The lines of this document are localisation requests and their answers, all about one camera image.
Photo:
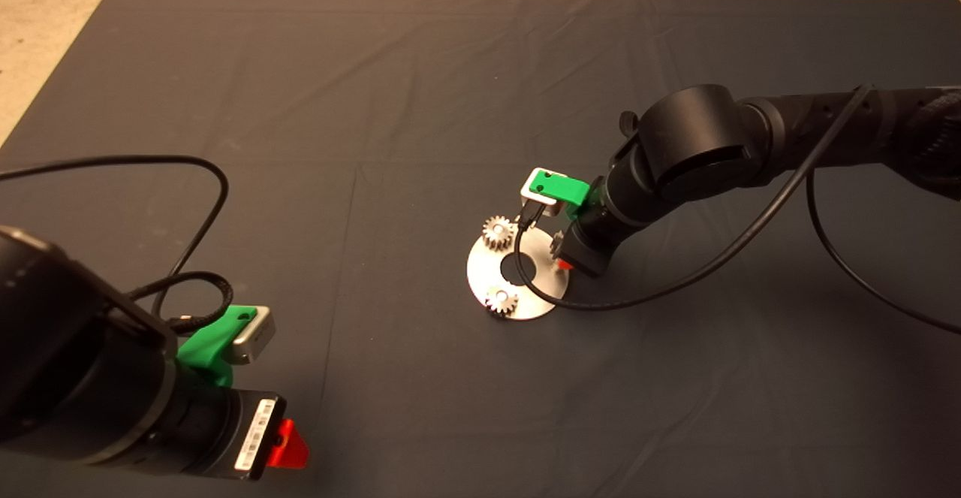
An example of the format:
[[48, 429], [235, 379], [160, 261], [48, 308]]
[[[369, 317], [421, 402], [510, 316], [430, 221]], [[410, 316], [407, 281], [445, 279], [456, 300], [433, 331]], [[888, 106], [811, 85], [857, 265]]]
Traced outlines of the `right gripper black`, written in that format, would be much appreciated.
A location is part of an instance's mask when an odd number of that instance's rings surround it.
[[559, 244], [559, 270], [577, 270], [590, 278], [600, 278], [618, 247], [611, 240], [618, 222], [608, 211], [587, 211], [574, 219], [564, 231]]

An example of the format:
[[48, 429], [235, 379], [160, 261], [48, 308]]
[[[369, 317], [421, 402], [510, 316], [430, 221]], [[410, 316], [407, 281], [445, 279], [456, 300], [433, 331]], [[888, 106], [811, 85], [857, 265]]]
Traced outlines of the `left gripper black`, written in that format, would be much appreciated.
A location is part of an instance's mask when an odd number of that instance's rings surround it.
[[282, 419], [286, 399], [277, 392], [231, 389], [231, 419], [222, 453], [222, 476], [257, 481], [269, 467], [305, 469], [310, 450], [291, 419]]

